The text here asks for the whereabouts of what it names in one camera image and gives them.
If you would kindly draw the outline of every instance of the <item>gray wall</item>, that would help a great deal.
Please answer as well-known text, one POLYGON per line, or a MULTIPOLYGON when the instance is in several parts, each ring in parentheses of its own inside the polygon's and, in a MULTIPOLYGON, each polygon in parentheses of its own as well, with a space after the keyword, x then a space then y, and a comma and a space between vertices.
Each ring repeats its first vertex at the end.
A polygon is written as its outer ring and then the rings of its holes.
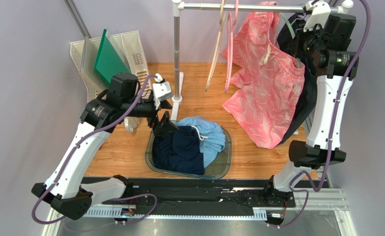
MULTIPOLYGON (((173 61, 173 14, 171 0, 74 0, 92 37, 101 37, 103 29, 111 34, 139 30, 148 62, 173 61)), ((187 0, 188 3, 219 3, 221 0, 187 0)), ((240 0, 240 4, 258 4, 260 0, 240 0)), ((280 5, 304 1, 281 0, 280 5)), ((236 30, 248 12, 239 12, 236 30)), ((219 31, 219 12, 184 10, 181 12, 181 61, 211 62, 219 31)), ((226 46, 224 29, 222 48, 226 46)))
POLYGON ((41 235, 30 191, 60 162, 86 103, 69 56, 81 39, 60 0, 0 1, 0 236, 41 235))
MULTIPOLYGON (((358 47, 365 26, 359 1, 351 48, 358 47)), ((331 167, 334 186, 342 187, 358 235, 385 235, 385 1, 369 0, 370 35, 361 53, 341 127, 343 164, 331 167)))

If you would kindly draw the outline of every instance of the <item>green board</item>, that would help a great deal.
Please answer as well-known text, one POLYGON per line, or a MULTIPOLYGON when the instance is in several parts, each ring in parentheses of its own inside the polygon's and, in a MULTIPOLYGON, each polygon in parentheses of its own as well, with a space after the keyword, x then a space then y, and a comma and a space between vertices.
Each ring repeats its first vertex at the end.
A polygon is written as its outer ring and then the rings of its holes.
POLYGON ((103 37, 101 38, 94 68, 98 71, 107 85, 110 85, 111 78, 117 73, 130 73, 116 49, 112 46, 110 34, 106 29, 104 29, 103 37))

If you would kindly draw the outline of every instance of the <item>garment rack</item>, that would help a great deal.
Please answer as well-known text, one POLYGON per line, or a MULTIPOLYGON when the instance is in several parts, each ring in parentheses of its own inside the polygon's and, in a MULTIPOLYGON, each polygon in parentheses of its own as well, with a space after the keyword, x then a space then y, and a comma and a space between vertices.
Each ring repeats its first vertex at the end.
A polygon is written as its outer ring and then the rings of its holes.
MULTIPOLYGON (((213 3, 185 3, 181 0, 172 0, 174 16, 174 84, 175 93, 172 97, 173 107, 171 120, 177 120, 179 106, 182 103, 182 84, 184 82, 184 73, 180 72, 180 18, 182 10, 217 10, 220 11, 221 4, 213 3)), ((225 4, 225 11, 234 11, 234 4, 225 4)), ((301 6, 278 6, 278 5, 238 5, 239 11, 259 11, 259 12, 283 12, 283 13, 304 13, 301 6)), ((331 7, 331 13, 337 13, 338 7, 331 7)))

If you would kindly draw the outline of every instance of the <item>laundry basket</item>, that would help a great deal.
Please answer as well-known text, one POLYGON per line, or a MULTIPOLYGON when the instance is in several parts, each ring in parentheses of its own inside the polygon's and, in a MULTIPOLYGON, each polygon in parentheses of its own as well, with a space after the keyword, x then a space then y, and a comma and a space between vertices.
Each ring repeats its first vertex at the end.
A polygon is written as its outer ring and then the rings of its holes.
POLYGON ((225 148, 216 156, 214 161, 204 169, 204 175, 202 176, 185 174, 185 173, 180 173, 175 171, 161 170, 156 168, 155 164, 153 163, 153 156, 152 156, 152 147, 153 147, 153 142, 155 140, 155 136, 153 135, 153 132, 150 133, 149 142, 147 143, 146 154, 145 154, 146 164, 153 171, 163 173, 163 174, 190 177, 190 178, 208 179, 208 180, 215 180, 215 179, 222 178, 229 171, 230 161, 232 159, 232 139, 230 138, 229 133, 225 129, 222 128, 222 130, 223 130, 223 133, 226 135, 225 148))
MULTIPOLYGON (((149 74, 149 68, 147 67, 146 57, 144 55, 143 47, 139 37, 138 31, 120 33, 112 35, 114 40, 117 42, 123 56, 127 58, 130 70, 132 74, 139 78, 140 83, 143 85, 147 75, 149 74)), ((90 39, 92 44, 98 49, 100 46, 101 38, 90 39)), ((70 54, 76 68, 79 69, 82 61, 84 40, 76 41, 71 43, 70 54)), ((104 83, 99 84, 93 79, 82 78, 86 89, 88 91, 88 102, 95 99, 99 92, 107 89, 104 83)), ((152 82, 149 81, 146 86, 146 90, 152 89, 152 82)))

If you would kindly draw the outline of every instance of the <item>wooden floor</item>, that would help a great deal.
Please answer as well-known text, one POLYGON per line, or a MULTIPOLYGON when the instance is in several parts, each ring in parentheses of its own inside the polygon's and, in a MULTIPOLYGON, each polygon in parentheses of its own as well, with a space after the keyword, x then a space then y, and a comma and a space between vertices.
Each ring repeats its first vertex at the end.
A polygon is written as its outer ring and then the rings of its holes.
MULTIPOLYGON (((182 90, 183 103, 179 110, 178 119, 202 116, 214 121, 225 128, 232 138, 232 162, 225 178, 270 178, 278 173, 288 160, 288 146, 292 139, 305 141, 303 128, 299 135, 293 135, 286 143, 274 149, 258 148, 246 132, 221 105, 238 89, 230 85, 225 94, 224 82, 226 64, 216 67, 210 89, 205 92, 209 63, 182 63, 181 71, 185 73, 182 90)), ((234 66, 233 72, 240 68, 234 66)), ((151 63, 150 73, 160 73, 172 85, 173 63, 151 63)), ((116 127, 110 138, 100 148, 86 172, 87 176, 126 177, 178 177, 160 174, 152 171, 145 162, 145 150, 150 134, 146 119, 133 134, 126 132, 124 126, 116 127)))

